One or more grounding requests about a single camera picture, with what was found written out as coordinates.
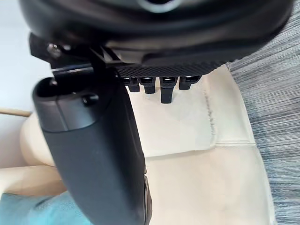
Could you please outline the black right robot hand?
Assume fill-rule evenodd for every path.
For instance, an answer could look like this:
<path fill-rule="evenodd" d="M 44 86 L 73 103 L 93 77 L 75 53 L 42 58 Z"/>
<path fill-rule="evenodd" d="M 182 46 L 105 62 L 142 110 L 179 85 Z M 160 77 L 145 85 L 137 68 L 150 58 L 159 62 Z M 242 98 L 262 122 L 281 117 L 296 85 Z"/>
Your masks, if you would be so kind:
<path fill-rule="evenodd" d="M 95 225 L 147 225 L 152 205 L 129 92 L 172 101 L 269 43 L 292 0 L 22 0 L 32 56 L 53 78 L 32 93 L 68 191 Z"/>

